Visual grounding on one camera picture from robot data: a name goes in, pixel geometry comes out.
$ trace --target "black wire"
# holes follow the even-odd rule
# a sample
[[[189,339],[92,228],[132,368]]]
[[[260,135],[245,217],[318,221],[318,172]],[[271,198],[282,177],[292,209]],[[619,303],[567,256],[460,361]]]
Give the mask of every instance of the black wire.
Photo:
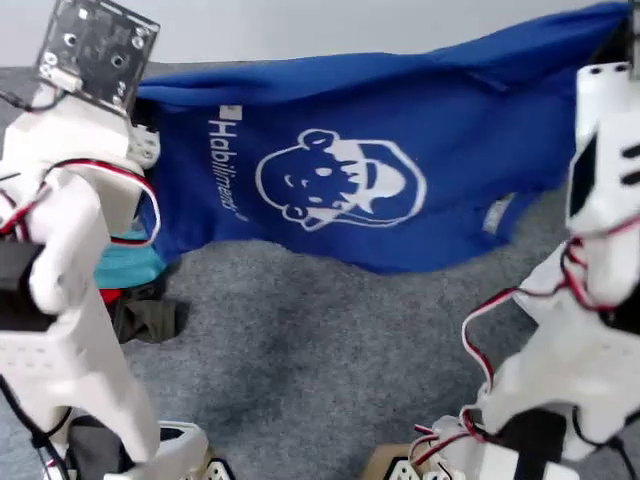
[[[69,471],[67,470],[67,465],[65,464],[62,457],[60,457],[60,454],[49,439],[51,435],[55,434],[60,428],[62,428],[64,423],[58,423],[50,432],[43,432],[42,429],[38,425],[36,425],[36,423],[29,417],[29,415],[27,415],[25,411],[22,410],[22,407],[18,403],[18,400],[11,391],[11,387],[9,387],[9,384],[2,375],[0,375],[0,391],[2,392],[4,398],[7,401],[7,404],[9,404],[9,408],[11,408],[16,418],[27,430],[29,430],[29,433],[31,433],[31,444],[33,445],[33,447],[38,451],[44,448],[55,462],[56,467],[58,467],[63,480],[71,480]],[[67,413],[65,414],[65,418],[68,419],[69,415],[70,412],[67,411]]]
[[[582,427],[580,427],[580,422],[578,421],[578,407],[573,407],[573,412],[571,413],[571,419],[573,422],[573,429],[576,431],[576,435],[578,435],[578,438],[580,438],[580,440],[582,440],[585,443],[588,443],[592,447],[596,447],[596,448],[609,447],[610,449],[618,452],[618,454],[620,455],[620,458],[622,458],[622,461],[624,462],[625,467],[627,467],[627,470],[629,471],[629,478],[631,478],[631,480],[639,480],[638,473],[636,472],[636,469],[633,466],[633,462],[629,458],[629,454],[627,453],[627,450],[624,447],[624,442],[620,437],[613,437],[607,443],[597,443],[592,440],[589,440],[582,433]]]
[[[19,177],[20,175],[22,175],[22,173],[20,172],[12,173],[10,175],[5,175],[4,177],[0,177],[0,182],[4,182],[5,180],[11,180],[12,178]]]
[[[7,102],[14,108],[18,108],[29,113],[40,113],[51,110],[52,108],[55,108],[66,95],[67,92],[65,90],[60,90],[51,103],[47,103],[45,105],[32,105],[13,92],[0,90],[0,100]]]
[[[447,470],[445,468],[445,466],[442,464],[442,462],[438,462],[438,466],[440,467],[440,469],[445,473],[445,475],[449,478],[449,480],[453,480],[453,475],[451,475],[451,473],[449,472],[449,470]]]

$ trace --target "cable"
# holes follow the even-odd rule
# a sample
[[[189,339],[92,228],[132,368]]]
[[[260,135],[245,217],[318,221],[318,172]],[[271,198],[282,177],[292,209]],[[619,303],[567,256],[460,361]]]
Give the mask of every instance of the cable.
[[[435,442],[436,440],[438,440],[438,438],[438,435],[424,435],[414,440],[411,445],[409,445],[409,452],[407,453],[409,463],[413,462],[413,454],[415,453],[416,448],[418,448],[423,443],[429,443],[429,448],[431,448],[431,442]]]
[[[82,167],[110,173],[112,175],[117,175],[122,179],[130,183],[133,183],[137,187],[144,190],[144,192],[148,195],[149,199],[151,200],[151,204],[153,206],[153,213],[156,218],[156,222],[151,232],[151,235],[146,240],[129,240],[125,238],[111,237],[111,242],[116,245],[138,247],[138,248],[143,248],[143,247],[148,247],[150,245],[153,245],[156,238],[158,237],[160,228],[162,227],[162,219],[160,216],[160,206],[158,205],[158,199],[156,198],[156,194],[153,191],[153,187],[145,177],[143,177],[142,175],[138,175],[137,173],[132,172],[131,170],[117,167],[108,162],[103,162],[100,160],[85,160],[85,159],[63,160],[61,162],[55,163],[51,167],[49,167],[45,175],[48,175],[51,171],[53,171],[56,168],[63,168],[63,167],[69,167],[69,166],[82,166]]]
[[[444,474],[447,476],[449,480],[453,480],[453,475],[451,475],[451,472],[449,472],[449,470],[445,468],[442,462],[438,462],[438,467],[440,467],[440,470],[444,472]]]
[[[153,212],[156,218],[155,225],[151,232],[151,235],[146,240],[129,240],[125,238],[119,237],[111,237],[111,242],[117,245],[123,245],[127,247],[148,247],[155,242],[155,239],[160,232],[160,228],[162,227],[162,218],[160,216],[160,206],[158,205],[158,199],[156,198],[156,194],[153,191],[153,187],[149,182],[147,182],[146,178],[142,175],[138,175],[131,170],[127,170],[125,168],[117,167],[108,162],[103,162],[100,160],[87,160],[87,159],[70,159],[63,160],[58,163],[54,163],[51,165],[43,174],[40,187],[37,190],[35,196],[29,201],[25,202],[25,204],[16,208],[13,214],[5,220],[2,224],[0,224],[0,236],[7,235],[13,231],[14,227],[24,219],[37,205],[42,201],[42,199],[50,192],[50,187],[47,185],[46,179],[47,176],[57,168],[65,168],[70,166],[81,166],[94,170],[99,170],[105,173],[109,173],[111,175],[117,175],[125,181],[136,185],[136,187],[141,188],[150,198],[151,204],[153,206]]]
[[[0,182],[4,182],[5,180],[11,180],[12,178],[19,177],[20,175],[22,175],[22,173],[20,172],[10,173],[8,175],[5,175],[4,177],[0,177]]]
[[[471,419],[471,411],[479,408],[478,405],[465,405],[460,410],[460,414],[458,415],[458,420],[460,425],[462,425],[469,435],[475,438],[478,442],[484,443],[487,441],[486,433],[484,431],[480,431],[478,426]]]
[[[50,440],[50,437],[57,433],[57,431],[62,428],[64,423],[58,423],[49,432],[43,432],[42,429],[38,425],[36,425],[36,423],[25,413],[25,411],[22,410],[22,407],[18,403],[18,400],[15,398],[13,392],[11,391],[11,387],[9,387],[9,384],[2,375],[0,375],[0,391],[2,392],[5,400],[7,401],[7,404],[9,405],[9,408],[11,408],[16,418],[27,430],[29,430],[29,433],[31,433],[31,444],[33,445],[33,447],[38,451],[44,448],[55,462],[55,465],[58,467],[62,479],[71,480],[66,463],[60,457],[60,454]],[[65,422],[66,420],[68,420],[69,415],[70,409],[67,410],[67,413],[64,415]]]
[[[595,448],[609,447],[610,449],[618,452],[620,458],[622,458],[622,462],[629,472],[629,478],[631,480],[639,480],[638,473],[636,472],[636,469],[633,466],[633,462],[629,458],[629,454],[627,453],[627,450],[624,446],[624,441],[620,437],[613,437],[607,443],[594,442],[585,437],[584,433],[582,432],[582,427],[580,426],[580,421],[578,420],[578,407],[573,407],[573,411],[571,412],[571,421],[573,423],[573,429],[575,430],[576,435],[580,440]]]
[[[425,427],[424,425],[420,425],[418,423],[416,423],[413,426],[413,429],[418,432],[418,433],[422,433],[424,435],[435,435],[435,431],[431,428]]]
[[[482,371],[486,379],[488,392],[491,392],[491,390],[493,390],[493,377],[495,375],[495,371],[493,369],[493,366],[491,365],[491,362],[487,358],[487,356],[471,342],[471,339],[469,338],[469,332],[468,332],[469,324],[476,318],[484,315],[487,312],[490,312],[497,306],[507,302],[517,293],[524,294],[534,298],[550,298],[566,287],[567,287],[567,284],[565,282],[561,282],[558,285],[556,285],[553,288],[553,290],[551,290],[550,292],[534,292],[534,291],[527,290],[525,288],[520,288],[520,287],[505,288],[504,290],[498,292],[496,295],[489,298],[488,300],[480,304],[478,307],[476,307],[474,310],[472,310],[471,313],[467,316],[467,318],[465,318],[464,322],[462,322],[462,345],[464,346],[464,349],[467,351],[467,353],[482,368]]]
[[[412,462],[413,465],[416,466],[420,466],[422,465],[424,462],[426,462],[427,460],[429,460],[431,457],[433,457],[436,453],[441,452],[442,450],[444,450],[445,448],[447,448],[449,445],[451,445],[454,442],[457,442],[458,440],[461,440],[463,438],[469,437],[470,435],[468,433],[460,433],[458,435],[454,435],[453,437],[448,438],[447,440],[445,440],[442,443],[439,443],[438,445],[436,445],[435,447],[430,448],[429,450],[427,450],[425,453],[423,453],[420,457],[418,457],[418,459],[415,462]]]
[[[16,202],[13,199],[13,197],[11,197],[6,191],[4,191],[1,188],[0,188],[0,196],[2,196],[7,201],[7,203],[11,208],[14,208],[14,209],[16,208]],[[31,240],[31,236],[29,234],[29,228],[27,226],[27,222],[24,221],[24,218],[20,219],[16,223],[16,226],[14,227],[13,231],[15,232],[16,238],[18,239],[19,242],[28,242]]]
[[[67,92],[65,90],[56,89],[55,97],[50,103],[44,105],[32,105],[13,92],[5,92],[0,90],[0,100],[5,101],[14,108],[24,110],[28,113],[42,113],[46,112],[47,110],[51,110],[55,108],[66,95]]]

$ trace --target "white printed logo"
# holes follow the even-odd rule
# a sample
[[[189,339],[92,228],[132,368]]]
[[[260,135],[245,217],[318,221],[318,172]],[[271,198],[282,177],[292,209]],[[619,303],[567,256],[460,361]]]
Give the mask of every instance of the white printed logo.
[[[256,170],[262,198],[308,232],[330,223],[392,227],[416,215],[427,182],[387,140],[344,140],[310,129],[298,144],[265,157]]]

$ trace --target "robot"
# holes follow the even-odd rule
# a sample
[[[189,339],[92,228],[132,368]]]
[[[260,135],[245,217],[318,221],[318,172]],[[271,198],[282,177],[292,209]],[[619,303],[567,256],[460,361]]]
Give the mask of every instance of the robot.
[[[48,480],[230,478],[198,426],[158,421],[93,278],[110,241],[149,245],[160,228],[143,173],[158,133],[130,116],[159,28],[107,0],[58,0],[33,103],[2,94],[25,113],[0,166],[0,390],[51,457]],[[154,233],[117,238],[142,192]]]
[[[33,446],[51,457],[50,480],[231,478],[198,426],[157,420],[93,280],[109,242],[146,246],[161,226],[144,177],[160,153],[158,133],[131,120],[158,32],[109,0],[57,0],[33,103],[0,94],[25,110],[6,132],[0,162],[0,391]],[[541,266],[540,279],[500,292],[465,320],[463,344],[486,383],[458,417],[417,427],[424,436],[402,467],[408,478],[575,480],[560,461],[620,447],[616,435],[635,419],[640,63],[633,51],[632,62],[579,73],[571,238]],[[156,227],[146,241],[119,238],[143,192]],[[514,296],[539,302],[540,327],[494,373],[466,328]],[[416,455],[420,445],[427,449]]]
[[[631,4],[631,61],[578,72],[570,238],[520,287],[487,300],[464,322],[463,344],[486,383],[459,417],[416,426],[424,436],[409,463],[426,472],[416,478],[577,480],[560,461],[578,462],[602,447],[617,450],[638,478],[617,437],[640,411],[640,3]],[[466,327],[511,298],[539,327],[494,374]],[[421,443],[429,447],[415,456]]]

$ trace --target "blue t-shirt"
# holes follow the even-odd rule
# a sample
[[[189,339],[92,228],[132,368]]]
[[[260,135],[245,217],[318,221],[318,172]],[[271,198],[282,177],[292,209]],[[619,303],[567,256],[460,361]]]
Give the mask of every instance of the blue t-shirt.
[[[353,54],[149,79],[167,261],[262,239],[376,272],[508,241],[574,152],[575,76],[628,14],[609,3],[424,55]],[[147,204],[142,220],[153,223]]]

